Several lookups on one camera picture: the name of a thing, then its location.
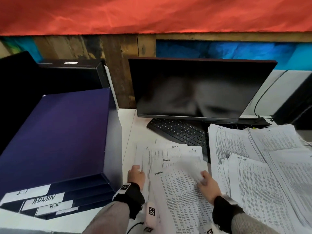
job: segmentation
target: gray sleeve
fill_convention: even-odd
[[[245,213],[235,215],[231,222],[232,234],[278,234],[275,230]]]
[[[129,213],[126,203],[112,202],[98,212],[82,234],[125,234]]]

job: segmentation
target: wooden wall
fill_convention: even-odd
[[[120,108],[135,108],[127,58],[155,57],[157,39],[312,42],[312,32],[33,36],[38,50],[46,59],[105,59]],[[0,42],[0,58],[10,54],[10,49]]]

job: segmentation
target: papers pile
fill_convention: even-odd
[[[292,125],[209,129],[212,177],[250,216],[280,233],[312,227],[312,152]]]
[[[156,233],[189,233],[188,228],[198,233],[196,224],[199,223],[201,209],[207,213],[202,218],[205,220],[203,225],[212,220],[212,206],[196,187],[202,180],[200,171],[207,170],[200,146],[138,143],[134,164],[140,165],[146,174],[142,191],[145,201],[152,201],[160,211]],[[188,221],[182,223],[182,216]]]

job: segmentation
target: left hand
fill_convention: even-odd
[[[145,183],[145,173],[140,171],[140,165],[133,165],[131,170],[128,171],[128,182],[137,183],[140,190],[143,189]]]

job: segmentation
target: hand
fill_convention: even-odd
[[[205,179],[206,184],[204,185],[200,182],[197,186],[206,200],[213,205],[215,198],[222,195],[218,182],[216,182],[207,171],[202,171],[200,174]]]
[[[132,166],[131,170],[128,171],[128,182],[137,183],[142,190],[145,182],[145,173],[139,169],[140,165]]]

